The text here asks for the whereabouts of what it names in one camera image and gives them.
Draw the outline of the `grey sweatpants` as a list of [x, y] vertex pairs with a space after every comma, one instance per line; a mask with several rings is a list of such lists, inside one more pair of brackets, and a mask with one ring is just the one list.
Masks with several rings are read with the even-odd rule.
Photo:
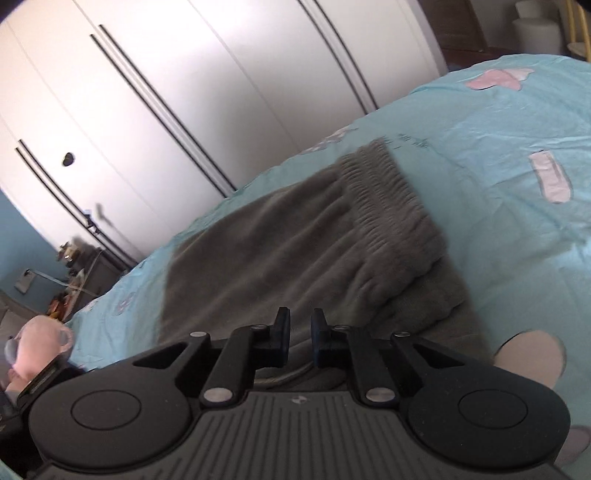
[[214, 339], [291, 314], [283, 369], [256, 386], [335, 389], [344, 376], [312, 365], [311, 314], [363, 327], [376, 339], [420, 335], [490, 357], [443, 233], [377, 139], [190, 236], [168, 268], [160, 342], [204, 331]]

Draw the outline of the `grey bedside cabinet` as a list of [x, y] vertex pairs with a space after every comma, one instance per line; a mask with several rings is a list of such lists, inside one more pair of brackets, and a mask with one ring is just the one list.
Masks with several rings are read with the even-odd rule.
[[124, 264], [100, 248], [90, 251], [82, 260], [84, 263], [76, 266], [76, 275], [64, 291], [63, 322], [69, 321], [75, 313], [107, 293], [127, 272]]

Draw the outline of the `light blue mushroom bedsheet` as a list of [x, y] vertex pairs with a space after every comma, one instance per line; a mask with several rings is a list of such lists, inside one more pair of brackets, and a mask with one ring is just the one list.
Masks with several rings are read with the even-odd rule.
[[563, 56], [450, 73], [259, 174], [73, 317], [73, 362], [90, 370], [155, 347], [181, 244], [376, 139], [443, 230], [474, 309], [432, 327], [375, 314], [373, 334], [420, 333], [553, 388], [572, 419], [557, 462], [588, 478], [590, 67]]

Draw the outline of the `white wardrobe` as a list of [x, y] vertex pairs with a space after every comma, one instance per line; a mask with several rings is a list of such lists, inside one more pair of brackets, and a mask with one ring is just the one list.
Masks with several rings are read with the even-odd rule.
[[134, 262], [446, 70], [416, 1], [25, 1], [1, 24], [1, 187], [51, 245]]

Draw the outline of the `brown wooden door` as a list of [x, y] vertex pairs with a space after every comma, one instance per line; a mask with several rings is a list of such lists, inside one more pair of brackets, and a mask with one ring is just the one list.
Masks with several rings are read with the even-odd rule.
[[442, 49], [485, 52], [487, 44], [469, 0], [419, 0]]

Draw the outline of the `white bin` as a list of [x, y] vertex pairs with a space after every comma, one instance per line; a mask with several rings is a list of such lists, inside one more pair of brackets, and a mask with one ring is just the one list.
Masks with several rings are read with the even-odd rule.
[[515, 9], [517, 18], [512, 24], [522, 53], [563, 53], [564, 39], [560, 13], [553, 1], [517, 1]]

